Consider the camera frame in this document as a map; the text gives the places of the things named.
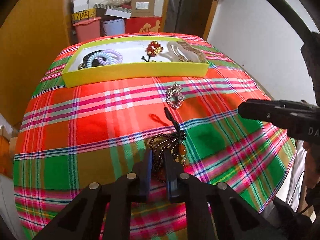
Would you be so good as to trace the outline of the person's right hand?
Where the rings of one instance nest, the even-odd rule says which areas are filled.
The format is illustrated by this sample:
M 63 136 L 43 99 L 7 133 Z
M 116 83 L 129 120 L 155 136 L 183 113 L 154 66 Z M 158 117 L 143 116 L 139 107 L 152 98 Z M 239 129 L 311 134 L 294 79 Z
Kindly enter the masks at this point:
M 312 156 L 311 144 L 305 141 L 303 148 L 306 150 L 304 182 L 308 189 L 313 189 L 319 183 L 317 164 Z

